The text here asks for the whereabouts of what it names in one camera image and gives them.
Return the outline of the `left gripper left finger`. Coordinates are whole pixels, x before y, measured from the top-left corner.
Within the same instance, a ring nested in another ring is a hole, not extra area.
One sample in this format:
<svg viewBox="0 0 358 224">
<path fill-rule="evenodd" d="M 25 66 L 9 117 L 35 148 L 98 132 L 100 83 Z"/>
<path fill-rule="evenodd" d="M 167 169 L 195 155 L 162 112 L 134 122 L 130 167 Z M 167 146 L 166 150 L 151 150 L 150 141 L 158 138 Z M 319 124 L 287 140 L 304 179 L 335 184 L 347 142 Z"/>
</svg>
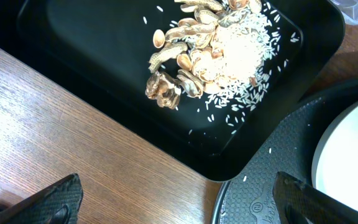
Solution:
<svg viewBox="0 0 358 224">
<path fill-rule="evenodd" d="M 70 174 L 15 205 L 0 202 L 0 224 L 76 224 L 82 200 L 80 177 Z"/>
</svg>

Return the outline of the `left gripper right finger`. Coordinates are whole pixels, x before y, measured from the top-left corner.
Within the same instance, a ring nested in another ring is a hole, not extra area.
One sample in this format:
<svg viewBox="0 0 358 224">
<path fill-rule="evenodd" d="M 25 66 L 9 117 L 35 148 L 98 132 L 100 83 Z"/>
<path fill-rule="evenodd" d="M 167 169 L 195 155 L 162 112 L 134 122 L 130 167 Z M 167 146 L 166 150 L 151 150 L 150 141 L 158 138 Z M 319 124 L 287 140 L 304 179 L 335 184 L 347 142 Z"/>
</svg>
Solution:
<svg viewBox="0 0 358 224">
<path fill-rule="evenodd" d="M 281 223 L 358 223 L 358 211 L 286 172 L 277 172 L 272 193 Z"/>
</svg>

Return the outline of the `grey round plate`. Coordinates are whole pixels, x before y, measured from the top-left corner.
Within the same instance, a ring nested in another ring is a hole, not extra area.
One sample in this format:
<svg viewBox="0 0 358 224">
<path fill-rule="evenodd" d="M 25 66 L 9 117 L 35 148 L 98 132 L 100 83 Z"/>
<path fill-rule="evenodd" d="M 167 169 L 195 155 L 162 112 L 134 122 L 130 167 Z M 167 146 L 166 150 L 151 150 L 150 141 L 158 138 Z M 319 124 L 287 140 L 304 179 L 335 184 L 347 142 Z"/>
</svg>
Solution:
<svg viewBox="0 0 358 224">
<path fill-rule="evenodd" d="M 358 211 L 358 101 L 342 111 L 314 152 L 313 187 Z"/>
</svg>

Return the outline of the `peanut shells and rice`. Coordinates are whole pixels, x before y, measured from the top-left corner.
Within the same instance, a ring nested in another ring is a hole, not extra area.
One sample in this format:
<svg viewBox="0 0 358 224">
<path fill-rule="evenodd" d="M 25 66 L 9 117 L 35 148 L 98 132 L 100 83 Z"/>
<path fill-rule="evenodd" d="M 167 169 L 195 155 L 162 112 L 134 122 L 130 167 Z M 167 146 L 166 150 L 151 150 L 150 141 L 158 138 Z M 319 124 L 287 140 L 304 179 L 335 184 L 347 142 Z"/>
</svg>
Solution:
<svg viewBox="0 0 358 224">
<path fill-rule="evenodd" d="M 145 95 L 177 110 L 195 100 L 201 128 L 222 123 L 234 134 L 289 65 L 303 34 L 269 1 L 181 1 L 186 16 L 156 30 Z"/>
</svg>

